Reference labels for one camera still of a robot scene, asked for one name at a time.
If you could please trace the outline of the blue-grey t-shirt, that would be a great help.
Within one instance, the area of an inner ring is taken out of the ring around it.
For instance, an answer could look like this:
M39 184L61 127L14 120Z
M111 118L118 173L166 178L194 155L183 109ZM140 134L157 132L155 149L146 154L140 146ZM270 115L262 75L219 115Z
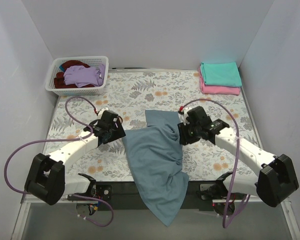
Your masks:
M146 127L123 138L128 166L143 203L170 226L186 197L189 175L183 172L177 112L146 110Z

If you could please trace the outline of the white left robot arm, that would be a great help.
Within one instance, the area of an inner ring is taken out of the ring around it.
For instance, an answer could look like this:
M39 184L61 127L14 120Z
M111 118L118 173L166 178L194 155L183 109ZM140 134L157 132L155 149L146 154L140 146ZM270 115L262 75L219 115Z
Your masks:
M47 155L37 154L31 163L24 190L49 205L62 197L78 194L94 197L97 194L96 180L84 173L67 176L66 171L88 152L125 137L121 117L107 107L97 113L96 120L60 149Z

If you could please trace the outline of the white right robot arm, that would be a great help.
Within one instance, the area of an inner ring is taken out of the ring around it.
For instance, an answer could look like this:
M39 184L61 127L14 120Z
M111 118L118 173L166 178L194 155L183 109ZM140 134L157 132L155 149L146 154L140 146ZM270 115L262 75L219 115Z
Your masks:
M209 141L238 156L254 173L252 176L233 176L234 171L228 171L202 190L203 196L221 199L228 193L251 195L276 207L299 188L293 161L287 155L276 156L238 137L223 120L211 120L201 106L182 106L178 112L182 115L182 122L178 124L181 145Z

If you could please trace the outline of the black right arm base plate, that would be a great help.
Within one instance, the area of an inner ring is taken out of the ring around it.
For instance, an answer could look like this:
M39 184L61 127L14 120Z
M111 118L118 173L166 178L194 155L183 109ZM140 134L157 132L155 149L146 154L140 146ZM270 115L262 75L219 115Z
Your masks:
M228 190L222 183L208 182L201 183L196 194L202 200L222 200L227 198Z

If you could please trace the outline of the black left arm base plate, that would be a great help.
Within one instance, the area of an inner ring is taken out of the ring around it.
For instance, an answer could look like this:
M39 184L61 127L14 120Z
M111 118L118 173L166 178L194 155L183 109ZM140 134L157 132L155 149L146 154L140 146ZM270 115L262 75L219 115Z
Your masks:
M105 183L93 183L87 193L90 197L109 201L112 199L112 185Z

